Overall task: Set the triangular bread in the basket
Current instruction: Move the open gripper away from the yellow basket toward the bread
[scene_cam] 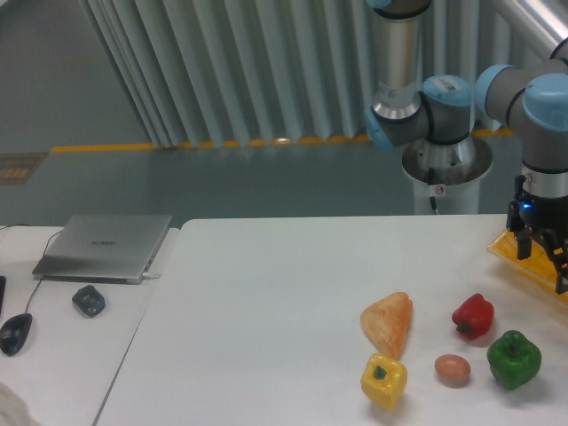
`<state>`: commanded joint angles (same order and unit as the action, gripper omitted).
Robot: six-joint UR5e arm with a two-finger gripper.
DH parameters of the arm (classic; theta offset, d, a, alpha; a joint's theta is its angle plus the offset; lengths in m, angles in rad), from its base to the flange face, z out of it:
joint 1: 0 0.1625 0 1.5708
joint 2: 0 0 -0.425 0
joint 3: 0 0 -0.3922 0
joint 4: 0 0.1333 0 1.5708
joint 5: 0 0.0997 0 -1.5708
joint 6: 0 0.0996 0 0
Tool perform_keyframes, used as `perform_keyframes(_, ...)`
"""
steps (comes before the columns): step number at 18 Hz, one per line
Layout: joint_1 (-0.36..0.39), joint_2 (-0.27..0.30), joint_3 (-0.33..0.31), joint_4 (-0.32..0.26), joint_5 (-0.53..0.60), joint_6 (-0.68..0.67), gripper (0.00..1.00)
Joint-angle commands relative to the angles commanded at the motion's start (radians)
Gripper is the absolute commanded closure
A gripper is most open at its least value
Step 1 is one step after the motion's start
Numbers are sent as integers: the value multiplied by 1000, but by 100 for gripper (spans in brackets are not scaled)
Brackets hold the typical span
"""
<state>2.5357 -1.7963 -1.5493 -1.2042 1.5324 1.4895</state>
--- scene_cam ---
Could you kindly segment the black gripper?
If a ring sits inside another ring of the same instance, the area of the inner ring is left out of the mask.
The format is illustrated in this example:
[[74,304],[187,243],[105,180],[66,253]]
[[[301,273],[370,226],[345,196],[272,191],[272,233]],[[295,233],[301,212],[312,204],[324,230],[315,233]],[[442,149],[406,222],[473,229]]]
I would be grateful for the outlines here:
[[514,198],[509,204],[506,229],[516,232],[517,259],[532,254],[533,232],[556,271],[556,293],[567,292],[567,191],[542,192],[533,184],[542,174],[526,173],[514,180]]

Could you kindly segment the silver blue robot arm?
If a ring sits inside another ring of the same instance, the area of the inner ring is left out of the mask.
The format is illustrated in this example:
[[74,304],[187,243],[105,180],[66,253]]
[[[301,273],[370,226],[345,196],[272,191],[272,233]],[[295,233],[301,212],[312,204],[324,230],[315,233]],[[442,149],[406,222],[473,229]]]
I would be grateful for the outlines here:
[[567,289],[567,5],[563,1],[498,1],[495,8],[540,56],[538,66],[487,68],[474,84],[454,75],[414,77],[426,1],[373,1],[381,20],[379,89],[365,112],[380,147],[406,145],[407,175],[429,189],[481,178],[491,158],[470,135],[470,109],[506,126],[523,144],[522,170],[506,228],[517,258],[540,246]]

